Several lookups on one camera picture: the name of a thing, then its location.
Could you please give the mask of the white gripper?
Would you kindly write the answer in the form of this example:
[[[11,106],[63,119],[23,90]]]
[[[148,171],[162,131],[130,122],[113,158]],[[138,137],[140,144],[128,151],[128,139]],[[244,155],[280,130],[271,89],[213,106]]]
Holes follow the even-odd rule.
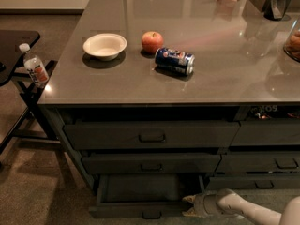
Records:
[[[188,195],[183,198],[184,202],[194,203],[194,210],[192,211],[183,211],[182,215],[184,217],[200,217],[207,218],[210,216],[216,216],[219,214],[219,208],[216,202],[215,195],[204,195],[197,194]]]

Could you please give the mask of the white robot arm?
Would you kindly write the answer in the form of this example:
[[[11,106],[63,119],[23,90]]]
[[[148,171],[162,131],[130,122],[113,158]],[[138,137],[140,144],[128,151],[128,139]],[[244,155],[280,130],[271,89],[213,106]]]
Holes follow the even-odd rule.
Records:
[[[183,201],[191,204],[183,212],[185,217],[220,216],[246,218],[254,225],[300,225],[300,197],[291,199],[282,213],[249,202],[228,188],[223,188],[216,194],[187,195]]]

